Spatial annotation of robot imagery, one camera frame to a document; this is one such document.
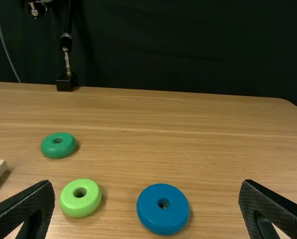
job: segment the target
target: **black stand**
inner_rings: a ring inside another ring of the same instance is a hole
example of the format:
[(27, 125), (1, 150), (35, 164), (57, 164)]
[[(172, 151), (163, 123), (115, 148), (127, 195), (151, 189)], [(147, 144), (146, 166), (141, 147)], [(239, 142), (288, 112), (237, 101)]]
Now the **black stand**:
[(61, 75), (56, 81), (58, 91), (73, 91), (73, 88), (77, 86), (78, 77), (71, 71), (70, 62), (69, 62), (69, 53), (72, 49), (72, 21), (73, 21), (73, 1), (68, 0), (67, 14), (65, 18), (65, 27), (64, 33), (61, 36), (61, 50), (65, 54), (66, 62), (66, 74)]

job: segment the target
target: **dark green ring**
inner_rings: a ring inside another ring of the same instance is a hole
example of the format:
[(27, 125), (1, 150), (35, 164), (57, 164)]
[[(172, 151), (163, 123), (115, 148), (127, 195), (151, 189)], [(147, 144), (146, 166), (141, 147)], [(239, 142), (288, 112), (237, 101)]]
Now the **dark green ring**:
[(69, 133), (54, 133), (42, 141), (41, 152), (48, 158), (64, 158), (69, 156), (76, 147), (73, 135)]

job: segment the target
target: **light green ring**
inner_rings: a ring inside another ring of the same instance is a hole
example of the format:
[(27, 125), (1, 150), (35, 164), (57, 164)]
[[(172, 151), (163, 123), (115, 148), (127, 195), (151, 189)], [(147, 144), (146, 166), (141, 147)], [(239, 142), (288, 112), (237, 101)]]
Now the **light green ring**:
[[(77, 198), (74, 192), (84, 188), (86, 194)], [(100, 187), (91, 179), (81, 178), (68, 183), (60, 194), (60, 208), (68, 216), (82, 218), (91, 214), (100, 204)]]

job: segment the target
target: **black base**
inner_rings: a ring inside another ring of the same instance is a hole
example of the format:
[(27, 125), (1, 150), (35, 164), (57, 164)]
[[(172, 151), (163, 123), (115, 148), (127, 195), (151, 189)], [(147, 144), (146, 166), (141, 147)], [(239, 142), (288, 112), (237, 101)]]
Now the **black base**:
[(73, 88), (77, 86), (78, 76), (72, 72), (70, 76), (62, 75), (56, 81), (58, 91), (73, 91)]

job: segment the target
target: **ring hole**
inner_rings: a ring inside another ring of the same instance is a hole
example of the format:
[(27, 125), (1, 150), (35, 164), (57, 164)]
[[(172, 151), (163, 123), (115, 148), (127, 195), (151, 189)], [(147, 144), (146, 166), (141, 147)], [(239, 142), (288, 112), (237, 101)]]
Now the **ring hole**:
[(170, 206), (170, 202), (166, 198), (161, 198), (160, 200), (158, 200), (157, 205), (161, 209), (167, 209)]
[(58, 137), (56, 139), (53, 140), (54, 143), (61, 143), (62, 142), (62, 138)]
[(73, 195), (76, 198), (82, 198), (86, 195), (86, 193), (87, 193), (86, 188), (78, 188), (74, 191)]

